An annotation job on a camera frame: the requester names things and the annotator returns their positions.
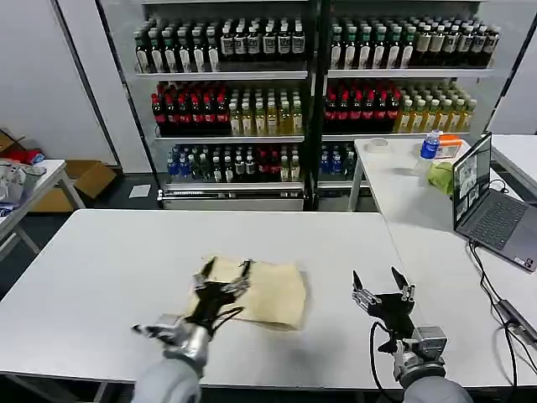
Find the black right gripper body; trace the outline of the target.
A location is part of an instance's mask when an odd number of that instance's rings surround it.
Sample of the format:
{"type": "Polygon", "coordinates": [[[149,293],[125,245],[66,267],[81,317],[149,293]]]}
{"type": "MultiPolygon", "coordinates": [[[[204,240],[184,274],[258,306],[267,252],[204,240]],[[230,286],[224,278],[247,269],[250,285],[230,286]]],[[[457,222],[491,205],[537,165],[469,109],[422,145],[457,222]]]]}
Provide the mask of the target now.
{"type": "Polygon", "coordinates": [[[403,290],[383,294],[373,294],[369,291],[368,294],[369,316],[380,319],[393,338],[410,338],[414,331],[414,323],[410,319],[410,313],[414,309],[413,291],[403,290]]]}

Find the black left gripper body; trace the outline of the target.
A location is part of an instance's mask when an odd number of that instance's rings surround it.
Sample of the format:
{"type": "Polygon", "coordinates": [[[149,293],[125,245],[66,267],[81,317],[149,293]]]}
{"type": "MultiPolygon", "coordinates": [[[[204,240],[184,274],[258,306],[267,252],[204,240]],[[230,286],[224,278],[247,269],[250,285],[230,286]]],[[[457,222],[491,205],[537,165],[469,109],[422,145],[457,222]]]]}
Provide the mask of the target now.
{"type": "Polygon", "coordinates": [[[221,308],[236,300],[233,292],[227,289],[228,286],[228,283],[205,283],[196,289],[198,302],[194,311],[186,317],[186,321],[204,327],[208,332],[215,332],[215,322],[221,308]]]}

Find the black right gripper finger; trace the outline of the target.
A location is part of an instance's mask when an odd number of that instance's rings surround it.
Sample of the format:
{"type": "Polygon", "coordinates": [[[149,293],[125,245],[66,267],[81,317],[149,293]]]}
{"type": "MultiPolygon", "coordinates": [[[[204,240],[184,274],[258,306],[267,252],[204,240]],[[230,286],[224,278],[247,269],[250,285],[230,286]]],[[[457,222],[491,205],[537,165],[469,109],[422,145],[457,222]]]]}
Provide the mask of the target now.
{"type": "Polygon", "coordinates": [[[400,290],[402,301],[414,301],[415,285],[410,284],[406,277],[399,272],[394,266],[391,267],[394,280],[400,290]]]}
{"type": "Polygon", "coordinates": [[[381,304],[381,300],[378,297],[363,287],[355,270],[352,272],[352,299],[363,310],[368,310],[370,307],[381,304]]]}

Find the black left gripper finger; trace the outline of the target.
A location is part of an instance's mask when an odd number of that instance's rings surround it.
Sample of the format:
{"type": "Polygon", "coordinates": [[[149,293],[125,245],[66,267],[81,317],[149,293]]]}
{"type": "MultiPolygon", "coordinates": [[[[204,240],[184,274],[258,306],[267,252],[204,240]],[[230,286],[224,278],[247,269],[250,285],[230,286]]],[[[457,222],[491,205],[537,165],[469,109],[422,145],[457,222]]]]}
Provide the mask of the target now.
{"type": "Polygon", "coordinates": [[[212,258],[199,273],[194,274],[194,290],[202,290],[209,284],[210,275],[215,263],[215,258],[212,258]]]}
{"type": "Polygon", "coordinates": [[[251,259],[244,260],[240,267],[241,274],[231,283],[224,285],[221,290],[228,295],[243,295],[250,286],[249,276],[253,261],[251,259]]]}

